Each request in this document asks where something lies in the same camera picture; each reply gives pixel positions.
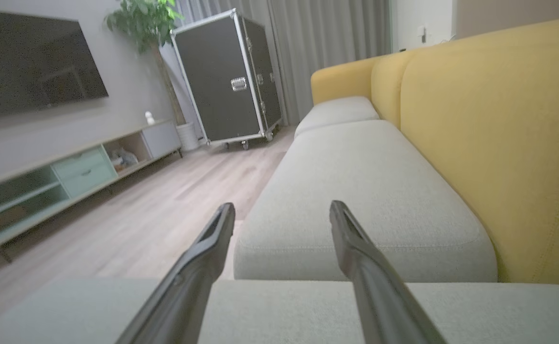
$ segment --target wooden floor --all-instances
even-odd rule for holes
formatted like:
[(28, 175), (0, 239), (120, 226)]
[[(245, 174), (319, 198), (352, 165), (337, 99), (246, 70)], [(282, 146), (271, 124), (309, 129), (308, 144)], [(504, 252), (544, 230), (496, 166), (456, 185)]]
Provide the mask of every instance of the wooden floor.
[[(240, 224), (292, 143), (283, 128), (271, 143), (205, 147), (167, 157), (87, 198), (6, 245), (0, 257), (0, 314), (55, 280), (160, 279), (216, 208), (233, 202)], [(221, 278), (232, 278), (232, 246)]]

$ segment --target sofa armrest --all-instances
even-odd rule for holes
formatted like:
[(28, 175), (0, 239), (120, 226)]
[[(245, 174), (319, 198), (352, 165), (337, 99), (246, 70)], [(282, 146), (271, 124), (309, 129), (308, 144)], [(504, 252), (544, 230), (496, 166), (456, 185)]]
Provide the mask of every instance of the sofa armrest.
[(371, 70), (380, 57), (371, 57), (317, 70), (312, 75), (314, 105), (337, 98), (364, 96), (371, 99)]

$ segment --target tree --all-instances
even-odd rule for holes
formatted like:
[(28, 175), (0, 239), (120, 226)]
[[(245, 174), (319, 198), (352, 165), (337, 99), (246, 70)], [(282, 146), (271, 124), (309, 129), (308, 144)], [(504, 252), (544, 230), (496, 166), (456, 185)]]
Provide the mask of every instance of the tree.
[(126, 33), (135, 42), (139, 53), (151, 50), (171, 100), (175, 119), (181, 125), (186, 120), (159, 50), (159, 46), (166, 43), (173, 45), (170, 32), (177, 27), (175, 18), (183, 19), (172, 6), (175, 6), (175, 0), (121, 0), (120, 9), (107, 15), (105, 23), (110, 31), (116, 29)]

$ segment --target tv stand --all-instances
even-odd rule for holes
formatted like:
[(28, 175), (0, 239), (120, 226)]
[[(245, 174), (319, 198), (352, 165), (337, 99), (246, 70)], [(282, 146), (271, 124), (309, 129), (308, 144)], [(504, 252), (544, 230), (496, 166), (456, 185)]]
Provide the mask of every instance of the tv stand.
[[(166, 155), (182, 156), (181, 146), (175, 123), (162, 120), (1, 176), (0, 255), (11, 262), (3, 244)], [(131, 165), (113, 166), (119, 148), (135, 155)]]

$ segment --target case handle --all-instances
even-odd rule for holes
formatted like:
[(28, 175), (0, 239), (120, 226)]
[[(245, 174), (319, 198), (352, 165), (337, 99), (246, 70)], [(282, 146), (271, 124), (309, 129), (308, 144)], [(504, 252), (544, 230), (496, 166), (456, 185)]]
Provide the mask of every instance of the case handle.
[(244, 77), (235, 78), (231, 80), (231, 87), (233, 87), (233, 92), (243, 91), (244, 89), (247, 89), (247, 82)]

